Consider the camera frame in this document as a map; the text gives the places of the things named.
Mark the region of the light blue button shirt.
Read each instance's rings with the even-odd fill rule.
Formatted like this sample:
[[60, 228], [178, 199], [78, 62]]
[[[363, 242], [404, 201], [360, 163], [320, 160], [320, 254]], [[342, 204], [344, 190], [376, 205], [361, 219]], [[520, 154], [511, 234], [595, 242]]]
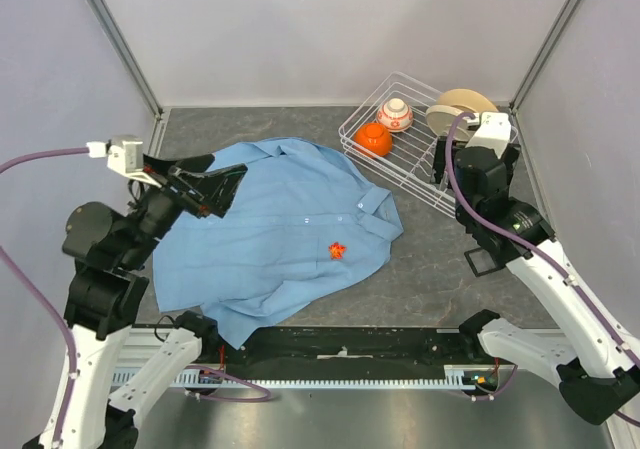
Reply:
[[158, 308], [199, 308], [233, 347], [370, 277], [403, 233], [391, 192], [334, 149], [273, 138], [217, 152], [215, 168], [236, 164], [248, 171], [228, 213], [181, 216], [152, 262]]

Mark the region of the red gold leaf brooch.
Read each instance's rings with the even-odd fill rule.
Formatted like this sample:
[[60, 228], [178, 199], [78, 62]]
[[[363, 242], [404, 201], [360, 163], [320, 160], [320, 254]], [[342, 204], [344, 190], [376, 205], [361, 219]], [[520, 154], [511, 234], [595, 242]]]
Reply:
[[332, 260], [341, 260], [347, 248], [339, 242], [334, 242], [328, 247], [328, 252]]

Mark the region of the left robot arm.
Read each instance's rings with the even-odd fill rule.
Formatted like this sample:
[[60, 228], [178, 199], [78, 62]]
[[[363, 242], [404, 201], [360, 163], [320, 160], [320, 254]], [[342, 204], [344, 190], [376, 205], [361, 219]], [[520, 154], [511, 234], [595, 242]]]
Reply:
[[57, 318], [67, 359], [49, 421], [28, 448], [132, 448], [160, 396], [192, 362], [208, 362], [221, 345], [214, 320], [186, 311], [161, 348], [117, 391], [112, 378], [149, 285], [139, 275], [184, 213], [223, 217], [247, 173], [243, 164], [212, 170], [211, 155], [160, 160], [114, 147], [88, 152], [141, 194], [122, 215], [100, 202], [75, 209], [66, 222], [64, 254], [75, 274]]

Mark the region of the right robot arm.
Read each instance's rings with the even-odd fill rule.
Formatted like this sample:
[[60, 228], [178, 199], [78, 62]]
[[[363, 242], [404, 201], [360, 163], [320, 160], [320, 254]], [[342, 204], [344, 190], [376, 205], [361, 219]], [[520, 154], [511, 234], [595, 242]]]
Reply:
[[617, 416], [638, 420], [623, 407], [639, 394], [639, 339], [604, 307], [576, 272], [554, 230], [531, 204], [509, 193], [519, 148], [502, 155], [486, 147], [439, 137], [435, 178], [449, 179], [455, 218], [486, 253], [495, 270], [508, 269], [534, 294], [564, 333], [553, 344], [516, 328], [491, 310], [460, 327], [458, 350], [467, 361], [506, 359], [557, 388], [583, 420], [600, 425]]

